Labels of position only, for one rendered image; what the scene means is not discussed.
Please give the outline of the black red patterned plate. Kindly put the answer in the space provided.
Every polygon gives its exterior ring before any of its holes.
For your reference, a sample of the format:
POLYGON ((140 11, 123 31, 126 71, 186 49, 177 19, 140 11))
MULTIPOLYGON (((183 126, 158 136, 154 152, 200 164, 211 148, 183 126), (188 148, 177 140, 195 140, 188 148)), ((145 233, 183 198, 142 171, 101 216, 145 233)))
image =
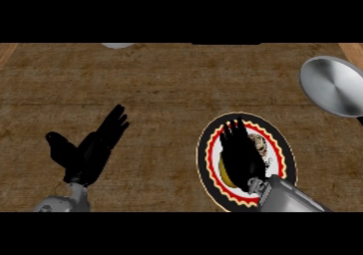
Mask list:
POLYGON ((229 113, 213 119, 201 132, 195 148, 195 164, 200 182, 214 204, 226 212, 254 212, 259 196, 247 194, 222 178, 222 146, 219 135, 231 120, 241 118, 247 134, 257 134, 265 139, 268 165, 265 176, 275 174, 291 184, 297 181, 297 168, 288 142, 271 122, 248 113, 229 113))

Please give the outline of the pale round object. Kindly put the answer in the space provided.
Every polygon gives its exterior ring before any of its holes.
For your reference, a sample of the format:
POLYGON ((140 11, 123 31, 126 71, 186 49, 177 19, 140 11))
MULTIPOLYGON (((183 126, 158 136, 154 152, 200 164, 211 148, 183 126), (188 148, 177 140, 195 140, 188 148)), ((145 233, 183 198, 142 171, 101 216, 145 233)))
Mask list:
POLYGON ((135 45, 135 43, 102 43, 102 45, 109 49, 124 49, 135 45))

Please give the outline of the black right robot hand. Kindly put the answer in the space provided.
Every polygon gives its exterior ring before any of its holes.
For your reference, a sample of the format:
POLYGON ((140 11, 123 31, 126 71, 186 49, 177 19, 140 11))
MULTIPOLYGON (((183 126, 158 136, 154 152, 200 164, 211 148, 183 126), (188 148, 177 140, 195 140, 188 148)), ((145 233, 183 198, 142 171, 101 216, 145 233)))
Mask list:
POLYGON ((265 163, 247 136, 241 118, 229 121, 219 135, 222 163, 228 179, 242 192, 248 191, 251 178, 265 180, 265 163))

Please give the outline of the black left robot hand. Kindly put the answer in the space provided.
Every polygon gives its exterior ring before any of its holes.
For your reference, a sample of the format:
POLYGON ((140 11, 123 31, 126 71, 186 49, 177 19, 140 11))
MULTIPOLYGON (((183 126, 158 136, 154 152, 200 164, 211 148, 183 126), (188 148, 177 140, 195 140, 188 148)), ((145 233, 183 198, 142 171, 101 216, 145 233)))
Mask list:
POLYGON ((72 145, 55 131, 46 133, 50 158, 65 168, 67 183, 78 183, 87 187, 98 180, 111 151, 130 125, 124 109, 121 105, 115 105, 99 128, 87 134, 78 145, 72 145))

